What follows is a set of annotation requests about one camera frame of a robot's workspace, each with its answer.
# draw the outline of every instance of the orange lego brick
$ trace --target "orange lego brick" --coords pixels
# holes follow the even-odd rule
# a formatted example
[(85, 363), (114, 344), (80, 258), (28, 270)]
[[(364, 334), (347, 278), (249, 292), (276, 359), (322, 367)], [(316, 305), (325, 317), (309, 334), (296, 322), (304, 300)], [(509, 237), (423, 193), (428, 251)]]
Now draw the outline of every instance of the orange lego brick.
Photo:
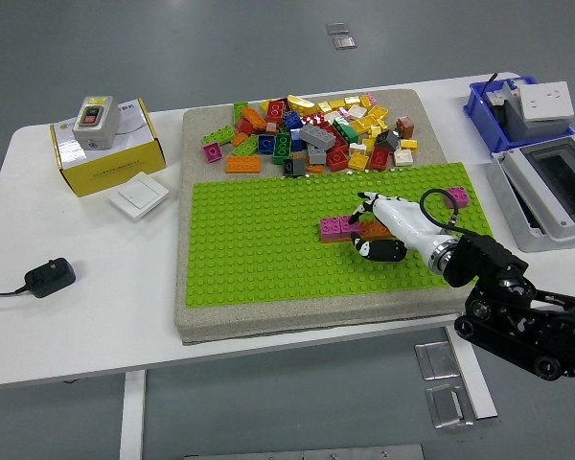
[(260, 129), (262, 131), (266, 130), (266, 121), (262, 118), (256, 110), (250, 107), (242, 108), (242, 116), (247, 120), (254, 128)]
[(384, 240), (394, 238), (394, 235), (378, 220), (361, 220), (362, 233), (360, 236), (365, 240)]
[(229, 156), (226, 161), (227, 173), (259, 173), (260, 170), (260, 155)]
[(240, 144), (247, 140), (247, 137), (249, 136), (247, 136), (244, 132), (237, 131), (235, 136), (230, 141), (230, 144), (232, 144), (234, 147), (238, 147)]

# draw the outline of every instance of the yellow box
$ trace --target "yellow box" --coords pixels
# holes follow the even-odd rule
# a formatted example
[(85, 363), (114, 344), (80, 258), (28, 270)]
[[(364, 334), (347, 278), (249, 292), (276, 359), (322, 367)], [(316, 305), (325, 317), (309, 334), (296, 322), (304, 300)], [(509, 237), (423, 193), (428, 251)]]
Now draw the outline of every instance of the yellow box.
[(77, 118), (49, 126), (59, 172), (77, 196), (128, 182), (137, 173), (166, 168), (164, 152), (141, 99), (120, 103), (120, 123), (111, 149), (84, 150), (73, 135)]

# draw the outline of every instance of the green lego brick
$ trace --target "green lego brick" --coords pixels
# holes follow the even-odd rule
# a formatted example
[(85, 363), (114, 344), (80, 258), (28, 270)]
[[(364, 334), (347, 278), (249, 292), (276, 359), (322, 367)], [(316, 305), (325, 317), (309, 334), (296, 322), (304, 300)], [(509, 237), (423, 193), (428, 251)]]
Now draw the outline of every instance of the green lego brick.
[(280, 132), (275, 136), (275, 149), (272, 152), (272, 162), (283, 165), (284, 160), (291, 155), (291, 135)]
[(349, 144), (357, 142), (358, 135), (356, 130), (343, 117), (336, 117), (333, 121), (333, 126)]
[(219, 143), (221, 146), (223, 146), (224, 144), (229, 143), (232, 139), (234, 139), (234, 129), (227, 125), (224, 126), (221, 129), (218, 129), (215, 132), (212, 132), (211, 134), (207, 134), (206, 136), (204, 136), (202, 138), (202, 144), (209, 144), (210, 142), (217, 142)]
[[(336, 295), (447, 287), (415, 251), (397, 264), (370, 262), (350, 242), (322, 243), (319, 220), (353, 213), (358, 192), (418, 201), (430, 188), (462, 186), (471, 202), (458, 224), (491, 235), (459, 163), (194, 186), (186, 307), (218, 307)], [(426, 208), (447, 221), (440, 195)], [(366, 214), (362, 219), (374, 219)]]
[(258, 151), (258, 134), (252, 134), (247, 139), (243, 141), (238, 147), (233, 151), (233, 155), (237, 156), (249, 156), (253, 155)]
[(239, 122), (242, 116), (242, 108), (249, 107), (249, 103), (233, 103), (232, 104), (232, 114), (234, 119), (234, 124)]

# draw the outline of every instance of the pink lego brick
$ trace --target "pink lego brick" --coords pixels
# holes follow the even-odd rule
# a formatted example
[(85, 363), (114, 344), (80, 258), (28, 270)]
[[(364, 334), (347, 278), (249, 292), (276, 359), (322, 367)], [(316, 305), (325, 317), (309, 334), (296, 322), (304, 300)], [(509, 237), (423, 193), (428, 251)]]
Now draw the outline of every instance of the pink lego brick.
[[(467, 194), (467, 191), (464, 190), (464, 187), (448, 187), (446, 190), (455, 198), (456, 202), (458, 203), (458, 208), (464, 208), (469, 204), (469, 194)], [(444, 196), (443, 199), (445, 200), (445, 204), (448, 206), (448, 208), (453, 207), (449, 198)]]
[(356, 223), (353, 223), (350, 225), (349, 223), (349, 218), (351, 216), (341, 216), (340, 217), (340, 221), (341, 221), (341, 238), (351, 238), (352, 237), (352, 232), (357, 232), (357, 233), (362, 233), (362, 226), (360, 225), (360, 222), (357, 221)]
[(319, 234), (322, 242), (335, 242), (341, 238), (340, 218), (322, 218), (319, 220)]
[(222, 158), (221, 148), (219, 147), (219, 143), (212, 142), (210, 144), (206, 144), (202, 146), (202, 151), (204, 152), (204, 157), (207, 159), (207, 163), (213, 163), (214, 161), (218, 161)]

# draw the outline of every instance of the electrical box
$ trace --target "electrical box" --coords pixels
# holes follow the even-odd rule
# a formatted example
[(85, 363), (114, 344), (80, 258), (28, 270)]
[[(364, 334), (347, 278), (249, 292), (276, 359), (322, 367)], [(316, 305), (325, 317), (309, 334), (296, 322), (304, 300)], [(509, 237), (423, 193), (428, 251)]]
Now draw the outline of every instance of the electrical box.
[(522, 251), (575, 247), (575, 135), (500, 153), (488, 179)]
[(143, 101), (120, 103), (117, 108), (119, 124), (110, 149), (81, 146), (73, 132), (81, 115), (49, 125), (59, 172), (77, 196), (94, 194), (121, 185), (137, 173), (151, 174), (166, 167)]
[(111, 96), (85, 98), (73, 126), (73, 134), (84, 150), (107, 150), (113, 146), (120, 110)]

